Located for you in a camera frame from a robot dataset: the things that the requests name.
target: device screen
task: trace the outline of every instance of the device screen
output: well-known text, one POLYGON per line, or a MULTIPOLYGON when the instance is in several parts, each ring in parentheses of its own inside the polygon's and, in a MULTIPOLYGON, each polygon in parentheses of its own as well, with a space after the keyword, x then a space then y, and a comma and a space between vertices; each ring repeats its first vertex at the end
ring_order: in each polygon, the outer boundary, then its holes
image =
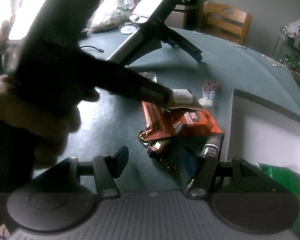
POLYGON ((138 23, 146 22, 163 0, 141 0, 133 10, 130 19, 138 23))

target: wooden chair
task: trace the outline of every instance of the wooden chair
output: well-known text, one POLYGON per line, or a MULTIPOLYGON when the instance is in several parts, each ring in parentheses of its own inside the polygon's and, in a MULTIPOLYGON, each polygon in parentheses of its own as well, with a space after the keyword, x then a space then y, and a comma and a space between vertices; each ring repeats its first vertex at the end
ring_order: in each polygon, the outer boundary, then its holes
POLYGON ((252 16, 229 5, 205 2, 203 5, 203 21, 201 29, 212 36, 243 44, 246 39, 252 16))

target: black cable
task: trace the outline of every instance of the black cable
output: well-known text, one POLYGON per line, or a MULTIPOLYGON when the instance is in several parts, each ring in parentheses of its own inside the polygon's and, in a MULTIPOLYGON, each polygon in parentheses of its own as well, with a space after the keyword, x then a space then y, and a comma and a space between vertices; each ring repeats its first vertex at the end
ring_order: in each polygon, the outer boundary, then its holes
POLYGON ((93 47, 93 46, 90 46, 90 45, 81 46, 80 48, 85 48, 85 47, 93 48, 93 49, 96 49, 97 51, 100 51, 100 52, 105 52, 103 49, 96 48, 96 47, 93 47))

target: candy wrapper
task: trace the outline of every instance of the candy wrapper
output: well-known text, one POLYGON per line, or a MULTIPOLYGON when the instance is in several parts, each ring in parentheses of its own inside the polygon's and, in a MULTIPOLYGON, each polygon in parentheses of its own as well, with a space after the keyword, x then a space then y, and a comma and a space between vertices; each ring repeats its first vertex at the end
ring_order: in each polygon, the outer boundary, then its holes
POLYGON ((219 83, 217 81, 209 81, 202 86, 203 98, 199 99, 199 103, 202 107, 214 113, 213 99, 216 95, 219 83))
POLYGON ((149 102, 143 101, 141 105, 146 121, 145 140, 158 140, 172 136, 205 136, 222 132, 207 110, 180 108, 168 112, 162 111, 149 102))
POLYGON ((176 176, 178 174, 177 167, 167 161, 167 158, 169 157, 169 146, 172 141, 171 137, 149 141, 145 139, 145 136, 146 131, 141 131, 138 135, 138 140, 148 146, 148 156, 161 162, 171 175, 176 176))
POLYGON ((138 74, 140 76, 143 76, 147 79, 150 79, 151 81, 153 81, 154 83, 157 82, 157 74, 155 72, 152 71, 148 71, 148 72, 138 72, 138 74))
POLYGON ((173 95, 166 106, 166 109, 175 110, 188 108, 192 110, 204 110, 188 89, 172 89, 172 91, 173 95))

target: chair handle hole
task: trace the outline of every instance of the chair handle hole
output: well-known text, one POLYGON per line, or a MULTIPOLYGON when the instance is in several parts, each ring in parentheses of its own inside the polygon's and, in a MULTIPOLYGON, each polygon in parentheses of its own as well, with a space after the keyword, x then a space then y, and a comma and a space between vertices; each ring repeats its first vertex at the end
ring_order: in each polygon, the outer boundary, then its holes
POLYGON ((231 9, 223 9, 222 10, 224 13, 226 13, 226 14, 228 14, 228 15, 233 15, 234 14, 234 11, 233 10, 231 10, 231 9))

